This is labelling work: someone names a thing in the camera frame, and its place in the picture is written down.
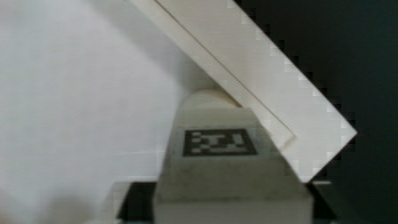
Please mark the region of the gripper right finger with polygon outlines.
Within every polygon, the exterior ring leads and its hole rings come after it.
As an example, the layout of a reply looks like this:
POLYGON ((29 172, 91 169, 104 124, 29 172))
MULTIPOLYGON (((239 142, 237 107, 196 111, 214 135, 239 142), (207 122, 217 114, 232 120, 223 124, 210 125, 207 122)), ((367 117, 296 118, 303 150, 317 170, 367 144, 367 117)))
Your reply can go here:
POLYGON ((313 224, 338 224, 338 215, 315 183, 308 184, 308 190, 313 195, 313 224))

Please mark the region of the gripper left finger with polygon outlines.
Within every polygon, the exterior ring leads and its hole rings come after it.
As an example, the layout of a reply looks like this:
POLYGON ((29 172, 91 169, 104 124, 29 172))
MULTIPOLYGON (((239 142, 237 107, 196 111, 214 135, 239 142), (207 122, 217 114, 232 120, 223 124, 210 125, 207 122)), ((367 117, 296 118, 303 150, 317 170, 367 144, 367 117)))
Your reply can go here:
POLYGON ((155 188, 153 181, 114 184, 109 195, 111 224, 155 224, 155 188))

